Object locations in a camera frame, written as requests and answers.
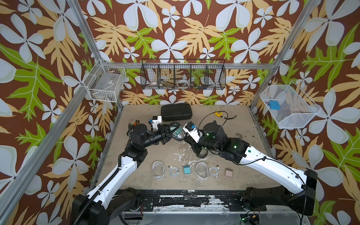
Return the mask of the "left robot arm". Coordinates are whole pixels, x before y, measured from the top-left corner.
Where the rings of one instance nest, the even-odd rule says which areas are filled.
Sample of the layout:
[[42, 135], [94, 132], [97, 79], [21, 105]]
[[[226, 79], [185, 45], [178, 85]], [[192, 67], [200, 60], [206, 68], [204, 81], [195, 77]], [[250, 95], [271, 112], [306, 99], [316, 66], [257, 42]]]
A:
[[145, 124], [128, 126], [129, 140], [123, 153], [118, 156], [115, 168], [87, 195], [78, 195], [72, 204], [70, 224], [108, 225], [122, 212], [139, 207], [140, 192], [127, 188], [116, 195], [125, 180], [144, 162], [147, 147], [169, 142], [178, 124], [160, 124], [156, 131]]

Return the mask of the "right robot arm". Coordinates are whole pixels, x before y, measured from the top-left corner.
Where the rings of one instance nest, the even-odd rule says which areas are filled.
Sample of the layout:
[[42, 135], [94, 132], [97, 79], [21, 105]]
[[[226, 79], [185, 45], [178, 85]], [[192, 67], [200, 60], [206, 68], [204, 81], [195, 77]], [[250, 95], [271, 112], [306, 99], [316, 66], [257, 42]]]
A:
[[284, 205], [305, 216], [313, 214], [318, 178], [315, 171], [292, 168], [263, 154], [242, 139], [228, 137], [216, 121], [206, 124], [202, 130], [188, 122], [183, 131], [194, 153], [200, 154], [202, 150], [213, 152], [238, 166], [250, 167], [280, 184], [271, 188], [246, 188], [241, 199], [245, 208]]

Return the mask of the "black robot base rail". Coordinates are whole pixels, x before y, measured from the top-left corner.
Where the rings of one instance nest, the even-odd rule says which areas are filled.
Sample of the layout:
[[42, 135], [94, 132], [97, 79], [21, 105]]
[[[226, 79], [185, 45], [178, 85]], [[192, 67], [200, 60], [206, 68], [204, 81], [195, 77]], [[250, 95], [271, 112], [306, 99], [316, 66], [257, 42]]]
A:
[[201, 209], [219, 206], [231, 212], [245, 212], [249, 204], [243, 204], [241, 190], [168, 190], [144, 189], [130, 205], [135, 212], [153, 212], [156, 207], [179, 206]]

